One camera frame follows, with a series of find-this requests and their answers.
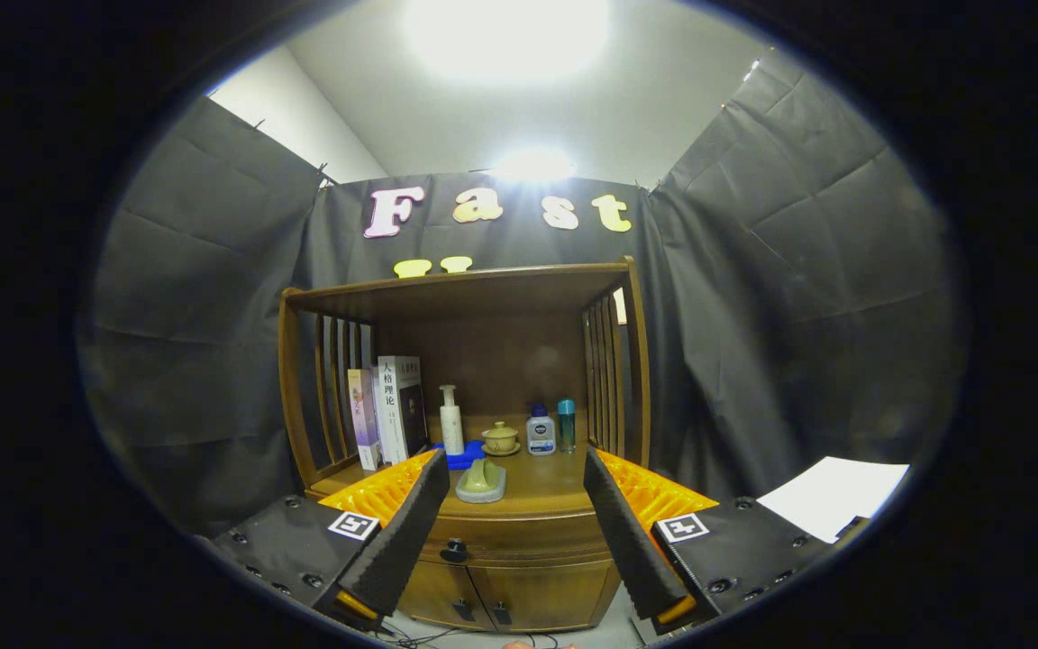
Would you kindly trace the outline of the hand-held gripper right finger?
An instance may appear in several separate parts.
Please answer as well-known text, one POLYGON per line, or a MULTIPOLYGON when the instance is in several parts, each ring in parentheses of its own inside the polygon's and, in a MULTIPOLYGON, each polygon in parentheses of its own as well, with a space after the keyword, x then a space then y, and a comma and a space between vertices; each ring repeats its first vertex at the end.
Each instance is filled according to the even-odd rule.
POLYGON ((842 549, 756 498, 717 502, 601 449, 582 474, 635 615, 666 634, 769 599, 842 549))

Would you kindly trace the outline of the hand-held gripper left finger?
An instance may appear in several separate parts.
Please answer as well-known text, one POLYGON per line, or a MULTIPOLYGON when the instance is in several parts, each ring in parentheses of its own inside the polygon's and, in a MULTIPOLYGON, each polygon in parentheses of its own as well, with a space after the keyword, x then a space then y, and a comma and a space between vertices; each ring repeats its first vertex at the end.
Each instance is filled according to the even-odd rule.
POLYGON ((448 496, 444 449, 325 498, 284 496, 206 542, 223 567, 358 631, 398 609, 448 496))

